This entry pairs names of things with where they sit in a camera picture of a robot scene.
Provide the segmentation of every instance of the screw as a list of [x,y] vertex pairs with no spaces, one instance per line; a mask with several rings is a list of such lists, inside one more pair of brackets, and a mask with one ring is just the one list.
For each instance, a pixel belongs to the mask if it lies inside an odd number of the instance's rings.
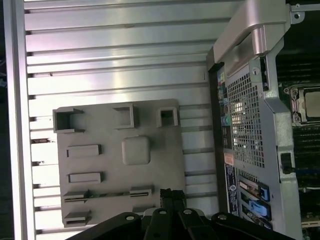
[[220,220],[227,220],[227,216],[226,215],[219,215],[218,219]]
[[192,211],[190,209],[186,209],[183,211],[183,213],[188,215],[188,214],[192,214]]

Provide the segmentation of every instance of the metal mesh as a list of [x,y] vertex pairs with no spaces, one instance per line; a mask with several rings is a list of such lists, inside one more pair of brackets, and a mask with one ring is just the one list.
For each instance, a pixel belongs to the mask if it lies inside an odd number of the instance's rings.
[[242,171],[242,170],[238,170],[239,172],[239,175],[246,178],[246,179],[249,179],[251,180],[252,182],[255,182],[255,183],[258,183],[259,182],[259,179],[258,177],[256,177],[255,175],[252,175],[250,173],[247,173],[246,171]]
[[264,168],[258,87],[247,73],[227,87],[234,158]]

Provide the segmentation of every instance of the rectangular slot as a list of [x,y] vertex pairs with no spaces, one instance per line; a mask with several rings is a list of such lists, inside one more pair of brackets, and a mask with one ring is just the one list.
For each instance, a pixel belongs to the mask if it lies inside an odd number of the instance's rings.
[[145,186],[145,187],[132,187],[130,189],[130,197],[146,197],[151,196],[153,192],[153,186]]
[[89,221],[90,211],[85,212],[70,212],[64,218],[65,225],[67,227],[83,227],[87,225]]
[[69,183],[91,183],[99,184],[102,182],[102,172],[87,172],[69,174]]
[[86,202],[84,199],[87,199],[90,196],[88,190],[85,191],[70,191],[63,195],[62,199],[65,203],[67,202]]
[[282,171],[284,174],[291,174],[294,172],[291,162],[291,153],[281,153],[281,164],[282,164]]
[[85,130],[73,126],[71,116],[84,112],[73,107],[61,107],[53,110],[53,132],[56,134],[81,133]]
[[174,126],[175,120],[174,120],[174,113],[172,110],[162,111],[161,112],[161,121],[162,126]]
[[178,126],[178,112],[175,107],[161,107],[157,112],[157,127]]
[[249,204],[249,198],[244,195],[242,192],[240,193],[241,195],[241,200],[244,201],[246,204]]
[[70,146],[66,149],[67,158],[85,158],[98,156],[102,153],[101,145]]
[[135,127],[133,104],[117,104],[112,108],[116,111],[116,114],[114,115],[117,124],[115,129],[130,129]]

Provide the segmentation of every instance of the label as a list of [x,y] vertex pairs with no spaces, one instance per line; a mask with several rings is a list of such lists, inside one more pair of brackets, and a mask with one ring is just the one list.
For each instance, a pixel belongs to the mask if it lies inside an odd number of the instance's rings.
[[220,82],[223,84],[225,81],[226,81],[225,72],[222,72],[222,73],[220,74]]
[[224,170],[227,190],[226,194],[228,199],[228,212],[235,216],[239,216],[236,169],[229,164],[224,164]]
[[233,166],[235,163],[234,155],[231,153],[224,153],[224,162]]

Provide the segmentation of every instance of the gray plastic panel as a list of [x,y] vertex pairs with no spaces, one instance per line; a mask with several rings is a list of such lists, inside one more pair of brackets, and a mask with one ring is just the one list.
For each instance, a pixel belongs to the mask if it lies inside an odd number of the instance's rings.
[[186,189],[177,100],[69,109],[82,113],[72,114],[69,125],[83,132],[57,132],[65,227],[73,226],[66,221],[72,213],[89,212],[87,224],[97,224],[122,212],[160,207],[160,189]]
[[[268,96],[275,89],[274,85],[278,86],[277,75],[268,79],[269,90],[264,90],[261,72],[260,59],[251,60],[225,81],[234,166],[240,173],[240,181],[246,178],[269,187],[267,204],[271,207],[273,230],[301,239],[296,175],[283,173],[280,156],[280,153],[293,152],[291,119],[287,117],[290,111],[276,95]],[[241,200],[240,192],[243,191],[239,187],[239,205],[249,208]]]

